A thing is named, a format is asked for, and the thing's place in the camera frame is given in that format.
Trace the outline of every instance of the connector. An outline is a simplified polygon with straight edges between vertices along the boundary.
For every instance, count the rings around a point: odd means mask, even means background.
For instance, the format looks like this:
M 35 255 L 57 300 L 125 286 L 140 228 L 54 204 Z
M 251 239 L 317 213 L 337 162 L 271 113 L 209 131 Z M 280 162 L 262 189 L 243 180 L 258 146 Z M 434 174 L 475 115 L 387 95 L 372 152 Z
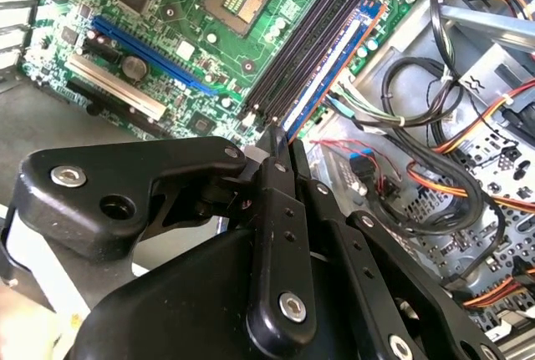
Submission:
M 372 159 L 375 159 L 375 155 L 370 149 L 362 150 L 361 154 L 355 153 L 349 157 L 351 170 L 363 183 L 375 177 L 375 164 Z

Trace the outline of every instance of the pci slot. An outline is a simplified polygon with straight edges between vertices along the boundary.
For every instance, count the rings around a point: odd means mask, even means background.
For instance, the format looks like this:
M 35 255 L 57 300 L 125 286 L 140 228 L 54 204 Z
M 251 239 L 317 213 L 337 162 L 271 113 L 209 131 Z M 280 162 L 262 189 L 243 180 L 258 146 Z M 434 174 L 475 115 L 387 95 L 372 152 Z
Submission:
M 156 121 L 160 120 L 166 111 L 165 105 L 141 93 L 135 87 L 106 72 L 81 55 L 72 54 L 65 66 Z
M 182 82 L 187 87 L 200 90 L 202 93 L 208 95 L 217 93 L 216 90 L 210 89 L 201 83 L 195 76 L 182 69 L 176 63 L 164 58 L 154 49 L 145 43 L 142 43 L 139 39 L 132 37 L 127 32 L 120 30 L 102 16 L 95 16 L 93 18 L 93 28 L 97 32 L 117 41 L 117 43 L 119 43 L 119 45 L 121 45 L 126 51 L 129 51 L 141 59 L 144 59 L 147 63 L 150 63 L 162 72 L 165 72 L 173 79 Z

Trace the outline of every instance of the capacitor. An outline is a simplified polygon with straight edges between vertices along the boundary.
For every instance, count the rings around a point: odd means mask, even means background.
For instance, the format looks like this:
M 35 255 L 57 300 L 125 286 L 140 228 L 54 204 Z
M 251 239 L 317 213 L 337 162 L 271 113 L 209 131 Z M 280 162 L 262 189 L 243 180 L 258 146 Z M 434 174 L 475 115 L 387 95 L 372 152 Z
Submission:
M 271 34 L 274 37 L 278 37 L 278 36 L 281 35 L 281 30 L 280 30 L 280 28 L 272 27 L 272 28 L 269 29 L 269 34 Z
M 93 40 L 97 38 L 97 32 L 95 32 L 94 30 L 88 30 L 85 34 L 85 37 L 87 37 L 89 40 Z
M 359 47 L 357 49 L 357 56 L 359 58 L 366 58 L 368 56 L 368 49 L 366 47 Z
M 215 44 L 217 42 L 217 35 L 214 33 L 208 33 L 206 40 L 210 44 Z
M 132 79 L 136 82 L 142 80 L 149 72 L 147 64 L 142 59 L 133 55 L 125 57 L 120 64 L 120 68 L 128 79 Z
M 286 21 L 283 18 L 277 18 L 275 21 L 275 26 L 277 28 L 285 28 L 286 27 Z
M 221 106 L 223 108 L 229 108 L 231 105 L 232 105 L 232 100 L 229 99 L 228 97 L 225 97 L 224 99 L 221 100 Z
M 368 47 L 370 51 L 375 51 L 377 48 L 379 48 L 379 42 L 375 38 L 370 38 L 366 42 L 366 47 Z

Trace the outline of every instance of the black ram slot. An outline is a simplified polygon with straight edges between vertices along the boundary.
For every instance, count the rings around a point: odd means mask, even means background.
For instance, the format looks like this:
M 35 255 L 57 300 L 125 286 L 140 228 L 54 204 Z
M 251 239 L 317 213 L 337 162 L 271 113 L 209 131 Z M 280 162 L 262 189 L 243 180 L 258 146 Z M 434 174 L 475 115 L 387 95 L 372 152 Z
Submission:
M 303 49 L 303 55 L 296 58 L 288 67 L 285 81 L 276 87 L 277 97 L 264 101 L 259 105 L 258 112 L 263 114 L 265 121 L 273 117 L 280 118 L 288 110 L 289 105 L 298 97 L 307 83 L 310 74 L 318 66 L 327 53 L 339 30 L 344 26 L 349 15 L 361 0 L 343 0 L 344 5 L 334 13 L 327 25 L 318 28 L 319 33 L 310 36 L 308 44 Z
M 301 49 L 303 40 L 306 39 L 306 37 L 317 27 L 320 19 L 337 1 L 338 0 L 316 0 L 314 2 L 299 26 L 284 44 L 283 50 L 272 61 L 247 96 L 246 103 L 242 107 L 241 115 L 245 115 L 251 110 L 254 105 L 257 104 L 258 100 L 261 100 L 262 97 L 266 96 L 266 92 L 270 90 L 274 84 L 278 84 L 283 76 L 280 69 L 286 68 L 286 66 L 293 60 L 296 52 Z
M 99 93 L 97 90 L 88 86 L 87 84 L 77 80 L 70 79 L 65 86 L 67 89 L 74 91 L 76 94 L 84 96 L 87 100 L 91 101 L 94 105 L 106 109 L 112 114 L 117 115 L 121 119 L 125 119 L 134 126 L 140 128 L 144 132 L 153 135 L 157 139 L 171 139 L 173 136 L 162 129 L 157 124 L 152 124 L 143 116 L 134 113 L 132 114 L 128 108 L 117 104 L 109 97 Z
M 353 12 L 354 8 L 354 4 L 344 6 L 337 16 L 332 19 L 332 22 L 328 27 L 323 30 L 323 33 L 314 40 L 314 46 L 308 51 L 307 55 L 301 58 L 301 61 L 293 67 L 289 81 L 285 83 L 284 87 L 278 90 L 278 99 L 266 102 L 266 107 L 263 110 L 265 119 L 272 119 L 273 117 L 280 119 L 286 114 L 291 103 L 303 91 L 310 75 L 327 53 L 327 50 L 338 36 L 339 30 L 344 26 L 346 19 L 351 12 Z

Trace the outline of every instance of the mounting screw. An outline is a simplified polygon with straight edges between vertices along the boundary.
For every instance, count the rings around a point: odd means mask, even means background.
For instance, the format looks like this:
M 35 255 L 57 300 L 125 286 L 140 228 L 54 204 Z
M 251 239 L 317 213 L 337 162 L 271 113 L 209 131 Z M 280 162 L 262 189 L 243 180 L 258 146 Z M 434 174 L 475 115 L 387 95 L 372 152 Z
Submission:
M 488 360 L 498 360 L 498 357 L 494 352 L 487 346 L 481 345 L 481 349 L 483 353 L 485 353 L 485 356 L 487 356 Z
M 70 165 L 56 166 L 50 172 L 50 178 L 56 185 L 64 187 L 80 187 L 87 182 L 87 177 L 82 169 Z
M 329 189 L 327 189 L 321 183 L 318 183 L 318 190 L 319 190 L 320 193 L 323 193 L 324 195 L 328 195 L 329 194 Z
M 362 218 L 360 218 L 360 220 L 362 221 L 363 224 L 365 224 L 369 228 L 374 227 L 374 222 L 368 216 L 365 215 Z
M 286 172 L 286 167 L 282 164 L 279 164 L 278 162 L 275 163 L 275 168 L 277 168 L 281 172 Z
M 303 322 L 307 316 L 307 309 L 303 301 L 291 292 L 283 293 L 278 298 L 278 305 L 281 307 L 281 312 L 290 321 Z
M 234 147 L 226 147 L 225 154 L 232 158 L 237 158 L 240 156 Z
M 397 335 L 390 335 L 388 342 L 392 352 L 399 360 L 412 360 L 412 351 L 407 342 Z

